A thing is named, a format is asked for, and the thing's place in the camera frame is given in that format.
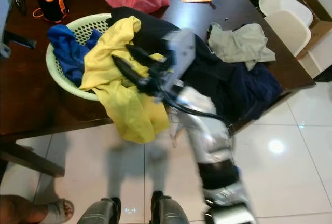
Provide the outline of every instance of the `light green laundry basket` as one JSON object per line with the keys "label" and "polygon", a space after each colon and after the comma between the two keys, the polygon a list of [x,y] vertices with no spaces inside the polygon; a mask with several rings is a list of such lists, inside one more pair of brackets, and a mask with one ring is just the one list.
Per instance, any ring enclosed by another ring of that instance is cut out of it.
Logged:
{"label": "light green laundry basket", "polygon": [[[75,34],[76,40],[84,45],[89,40],[92,29],[97,29],[100,33],[104,34],[108,29],[106,19],[110,17],[110,13],[90,15],[67,24],[67,27]],[[49,44],[46,50],[46,65],[53,80],[64,90],[84,99],[98,101],[97,95],[79,90],[77,86],[63,74],[59,61],[53,54],[52,44]]]}

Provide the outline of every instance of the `sandal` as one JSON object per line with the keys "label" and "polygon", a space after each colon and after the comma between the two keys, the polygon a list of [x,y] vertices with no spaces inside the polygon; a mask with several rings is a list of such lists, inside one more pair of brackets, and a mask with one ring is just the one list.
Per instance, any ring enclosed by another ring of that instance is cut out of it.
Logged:
{"label": "sandal", "polygon": [[60,199],[56,202],[46,204],[48,208],[48,213],[45,219],[39,224],[61,224],[68,220],[65,214],[65,205],[72,210],[72,216],[74,214],[74,205],[65,199]]}

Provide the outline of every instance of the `dark wooden table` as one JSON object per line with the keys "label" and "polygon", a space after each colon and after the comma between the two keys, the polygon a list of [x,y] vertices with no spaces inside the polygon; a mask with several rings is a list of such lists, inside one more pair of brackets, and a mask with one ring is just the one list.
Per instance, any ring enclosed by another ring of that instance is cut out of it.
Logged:
{"label": "dark wooden table", "polygon": [[[25,0],[27,15],[21,16],[14,6],[7,30],[37,41],[35,50],[11,44],[12,56],[0,67],[0,157],[53,176],[63,176],[64,169],[15,144],[17,139],[64,132],[112,123],[103,106],[84,100],[61,89],[50,77],[45,62],[48,40],[46,31],[53,25],[35,19],[36,0]],[[284,93],[314,85],[313,80],[280,41],[249,0],[214,0],[209,3],[171,5],[154,15],[178,27],[188,27],[206,40],[211,22],[231,30],[244,23],[259,23],[269,38],[267,46],[276,53],[276,62],[267,64]],[[68,0],[67,24],[83,16],[110,12],[105,0]]]}

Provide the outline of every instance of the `white tile floor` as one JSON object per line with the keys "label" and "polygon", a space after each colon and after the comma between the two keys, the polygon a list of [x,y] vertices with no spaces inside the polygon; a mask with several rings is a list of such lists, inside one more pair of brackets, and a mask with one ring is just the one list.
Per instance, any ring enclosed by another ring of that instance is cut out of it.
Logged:
{"label": "white tile floor", "polygon": [[[235,160],[260,224],[332,223],[332,83],[318,83],[253,122],[237,136]],[[168,132],[146,145],[124,142],[114,125],[20,141],[62,165],[53,179],[9,164],[0,193],[41,203],[71,200],[74,224],[107,195],[122,200],[121,223],[147,223],[150,197],[163,190],[177,200],[191,224],[203,224],[200,179],[182,133]]]}

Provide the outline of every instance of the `yellow cloth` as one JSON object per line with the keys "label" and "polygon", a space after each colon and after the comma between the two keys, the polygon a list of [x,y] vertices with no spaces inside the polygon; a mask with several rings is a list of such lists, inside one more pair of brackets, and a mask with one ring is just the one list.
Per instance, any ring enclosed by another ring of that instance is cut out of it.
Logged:
{"label": "yellow cloth", "polygon": [[[113,63],[111,54],[124,58],[142,76],[148,68],[142,66],[125,48],[133,44],[134,32],[141,28],[141,21],[134,16],[117,21],[98,40],[97,45],[84,57],[85,72],[79,87],[92,89],[106,112],[114,121],[122,138],[136,143],[153,141],[155,135],[169,127],[162,103],[146,94],[138,93]],[[153,54],[154,59],[161,58]]]}

